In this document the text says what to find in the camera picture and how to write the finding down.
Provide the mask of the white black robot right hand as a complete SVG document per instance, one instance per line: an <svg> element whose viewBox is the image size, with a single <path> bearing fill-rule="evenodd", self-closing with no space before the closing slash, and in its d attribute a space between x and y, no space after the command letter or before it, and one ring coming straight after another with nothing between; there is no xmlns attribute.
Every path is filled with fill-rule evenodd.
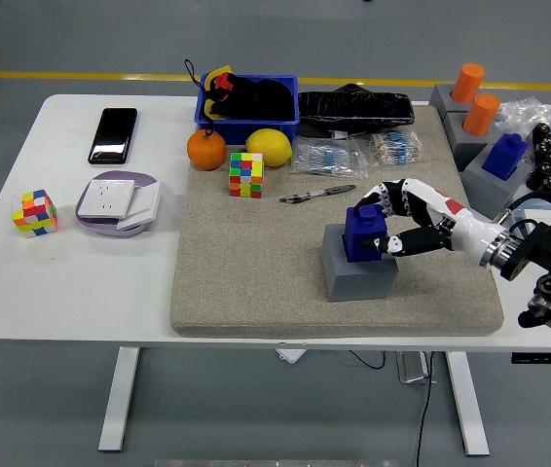
<svg viewBox="0 0 551 467"><path fill-rule="evenodd" d="M474 263L485 267L510 238L503 226L478 220L458 201L418 179L383 182L373 187L354 210L375 204L386 217L410 217L418 225L397 235L361 242L367 248L393 257L446 248L463 252Z"/></svg>

